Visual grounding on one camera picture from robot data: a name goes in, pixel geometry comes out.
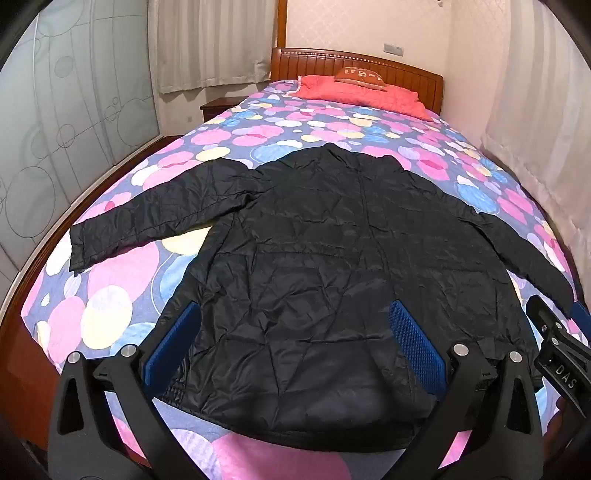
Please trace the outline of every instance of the frosted glass door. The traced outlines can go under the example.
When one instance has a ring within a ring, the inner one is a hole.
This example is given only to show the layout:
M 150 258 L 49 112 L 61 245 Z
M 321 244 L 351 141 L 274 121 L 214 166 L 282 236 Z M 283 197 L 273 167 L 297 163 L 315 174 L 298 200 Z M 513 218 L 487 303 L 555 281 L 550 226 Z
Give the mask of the frosted glass door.
M 54 0 L 2 68 L 5 280 L 84 190 L 158 135 L 147 14 L 148 0 Z

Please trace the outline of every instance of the wallpaper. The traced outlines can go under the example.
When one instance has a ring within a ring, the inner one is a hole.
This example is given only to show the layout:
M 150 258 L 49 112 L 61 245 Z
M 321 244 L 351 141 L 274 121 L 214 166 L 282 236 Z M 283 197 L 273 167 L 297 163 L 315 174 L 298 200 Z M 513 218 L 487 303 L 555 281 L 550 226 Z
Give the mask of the wallpaper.
M 363 53 L 445 74 L 452 0 L 289 0 L 287 5 L 287 47 Z M 384 43 L 403 47 L 404 57 L 384 53 Z
M 454 0 L 442 116 L 475 145 L 486 128 L 503 67 L 505 4 Z

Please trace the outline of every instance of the black jacket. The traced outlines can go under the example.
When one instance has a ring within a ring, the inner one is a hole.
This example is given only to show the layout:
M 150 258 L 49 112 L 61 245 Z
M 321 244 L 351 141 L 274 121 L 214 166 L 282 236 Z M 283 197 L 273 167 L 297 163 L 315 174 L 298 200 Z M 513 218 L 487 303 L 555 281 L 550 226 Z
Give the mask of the black jacket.
M 503 220 L 392 157 L 335 145 L 248 170 L 209 161 L 72 227 L 71 270 L 216 220 L 159 322 L 201 330 L 162 400 L 239 433 L 328 450 L 404 447 L 434 406 L 392 301 L 488 358 L 537 346 L 506 268 L 563 312 L 564 276 Z

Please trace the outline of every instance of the wall outlet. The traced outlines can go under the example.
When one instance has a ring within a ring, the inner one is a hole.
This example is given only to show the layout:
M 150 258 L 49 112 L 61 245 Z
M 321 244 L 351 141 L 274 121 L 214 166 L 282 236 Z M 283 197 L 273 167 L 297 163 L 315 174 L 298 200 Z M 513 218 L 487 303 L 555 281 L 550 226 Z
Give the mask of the wall outlet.
M 384 44 L 384 52 L 391 53 L 392 55 L 398 55 L 404 57 L 404 48 L 397 47 L 396 45 L 390 45 L 389 43 Z

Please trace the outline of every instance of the jacket cuff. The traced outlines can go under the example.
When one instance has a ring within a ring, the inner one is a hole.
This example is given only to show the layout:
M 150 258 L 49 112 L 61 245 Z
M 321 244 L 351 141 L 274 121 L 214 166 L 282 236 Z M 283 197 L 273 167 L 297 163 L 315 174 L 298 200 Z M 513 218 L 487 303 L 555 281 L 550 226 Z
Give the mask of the jacket cuff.
M 85 268 L 84 261 L 84 241 L 83 241 L 83 223 L 78 223 L 70 228 L 70 243 L 72 244 L 72 254 L 70 256 L 70 271 L 80 272 Z

